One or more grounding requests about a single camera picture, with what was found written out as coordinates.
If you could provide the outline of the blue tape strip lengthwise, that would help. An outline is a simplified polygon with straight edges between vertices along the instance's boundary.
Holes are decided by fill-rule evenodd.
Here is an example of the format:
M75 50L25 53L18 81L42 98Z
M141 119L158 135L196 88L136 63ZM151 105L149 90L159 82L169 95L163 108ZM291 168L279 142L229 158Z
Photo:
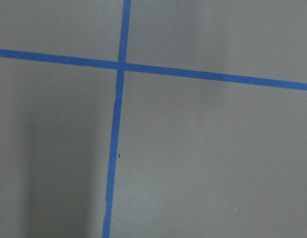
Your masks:
M118 67L116 72L116 84L115 84L115 101L113 106L109 159L108 159L108 168L107 168L105 214L102 225L102 238L110 237L112 204L113 204L113 194L114 194L116 160L117 160L117 149L118 149L118 139L119 139L119 129L120 129L121 107L123 99L131 5L132 2L130 0L125 0L123 2L119 52L118 52Z

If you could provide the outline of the blue tape strip crosswise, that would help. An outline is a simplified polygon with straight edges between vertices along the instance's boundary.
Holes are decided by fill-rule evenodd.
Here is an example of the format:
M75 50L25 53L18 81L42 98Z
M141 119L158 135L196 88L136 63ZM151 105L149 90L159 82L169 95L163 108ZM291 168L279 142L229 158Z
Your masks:
M105 68L105 69L115 69L115 70L119 69L119 66L121 66L120 63L115 61L78 58L78 57L15 51L7 49L0 49L0 58L50 62L58 64L68 64L75 66L85 66L85 67ZM215 72L178 69L178 68L169 68L169 67L134 64L134 63L125 63L122 65L122 68L125 71L132 71L139 73L179 76L179 77L187 77L195 79L206 79L213 81L223 81L223 82L307 91L307 83L294 82L294 81L231 75L231 74L223 74Z

